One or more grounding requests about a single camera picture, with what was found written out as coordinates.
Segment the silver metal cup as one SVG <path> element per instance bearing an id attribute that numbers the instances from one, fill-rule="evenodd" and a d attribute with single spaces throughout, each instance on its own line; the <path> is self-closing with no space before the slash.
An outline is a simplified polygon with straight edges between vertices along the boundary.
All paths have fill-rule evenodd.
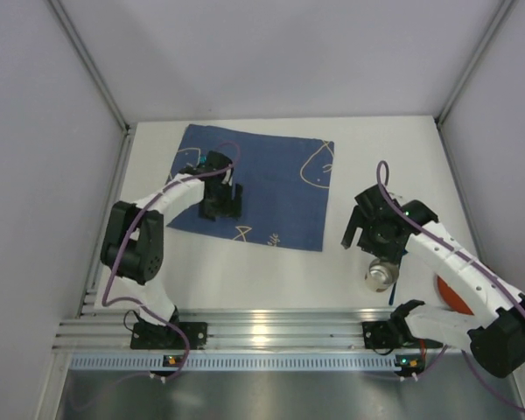
<path id="1" fill-rule="evenodd" d="M 396 283 L 399 267 L 391 262 L 375 258 L 368 266 L 364 277 L 366 286 L 374 292 L 384 292 Z"/>

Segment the blue placemat with yellow fish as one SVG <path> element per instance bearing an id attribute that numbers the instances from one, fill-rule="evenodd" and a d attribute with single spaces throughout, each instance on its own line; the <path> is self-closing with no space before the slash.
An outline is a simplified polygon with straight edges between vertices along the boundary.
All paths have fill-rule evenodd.
<path id="1" fill-rule="evenodd" d="M 242 214 L 216 221 L 193 206 L 171 228 L 232 241 L 320 252 L 335 145 L 331 140 L 270 136 L 191 124 L 170 174 L 195 166 L 209 151 L 238 158 L 234 182 L 243 186 Z"/>

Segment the orange round plate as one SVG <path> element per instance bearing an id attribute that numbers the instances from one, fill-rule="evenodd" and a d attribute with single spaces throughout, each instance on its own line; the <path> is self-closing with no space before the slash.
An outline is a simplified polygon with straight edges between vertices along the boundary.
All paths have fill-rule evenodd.
<path id="1" fill-rule="evenodd" d="M 453 311 L 473 315 L 465 301 L 440 276 L 437 276 L 436 284 L 439 296 Z"/>

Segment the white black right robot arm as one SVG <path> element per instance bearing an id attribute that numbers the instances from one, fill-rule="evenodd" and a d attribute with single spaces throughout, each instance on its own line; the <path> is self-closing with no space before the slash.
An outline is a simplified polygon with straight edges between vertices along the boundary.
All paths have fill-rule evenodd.
<path id="1" fill-rule="evenodd" d="M 367 274 L 376 291 L 396 281 L 406 255 L 418 257 L 465 303 L 463 314 L 417 299 L 400 304 L 384 331 L 392 347 L 433 340 L 470 354 L 489 374 L 505 378 L 525 363 L 525 293 L 497 277 L 449 234 L 423 202 L 400 205 L 381 185 L 355 198 L 341 244 L 375 258 Z"/>

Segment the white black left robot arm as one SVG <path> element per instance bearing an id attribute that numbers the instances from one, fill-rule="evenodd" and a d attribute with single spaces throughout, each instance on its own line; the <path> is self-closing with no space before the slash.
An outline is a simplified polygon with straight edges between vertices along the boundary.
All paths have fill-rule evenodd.
<path id="1" fill-rule="evenodd" d="M 179 311 L 165 291 L 165 229 L 178 216 L 197 207 L 206 221 L 242 215 L 242 185 L 234 182 L 237 158 L 209 151 L 166 185 L 132 202 L 119 200 L 110 210 L 100 261 L 110 274 L 101 296 L 109 308 L 130 303 L 152 326 L 175 327 Z"/>

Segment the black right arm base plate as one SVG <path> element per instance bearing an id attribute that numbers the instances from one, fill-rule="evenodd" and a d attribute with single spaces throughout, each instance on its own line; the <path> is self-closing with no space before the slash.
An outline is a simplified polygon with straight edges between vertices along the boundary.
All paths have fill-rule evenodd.
<path id="1" fill-rule="evenodd" d="M 364 321 L 362 324 L 364 347 L 368 350 L 419 349 L 422 344 L 426 349 L 439 349 L 443 344 L 430 339 L 403 339 L 389 329 L 385 320 Z"/>

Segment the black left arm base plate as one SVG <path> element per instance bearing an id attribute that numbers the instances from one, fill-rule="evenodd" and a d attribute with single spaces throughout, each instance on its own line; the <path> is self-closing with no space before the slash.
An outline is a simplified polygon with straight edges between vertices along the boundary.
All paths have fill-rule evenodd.
<path id="1" fill-rule="evenodd" d="M 207 323 L 180 322 L 178 328 L 187 337 L 191 350 L 197 350 L 206 345 Z M 133 350 L 184 350 L 186 343 L 178 332 L 168 326 L 138 321 L 133 325 L 129 346 Z"/>

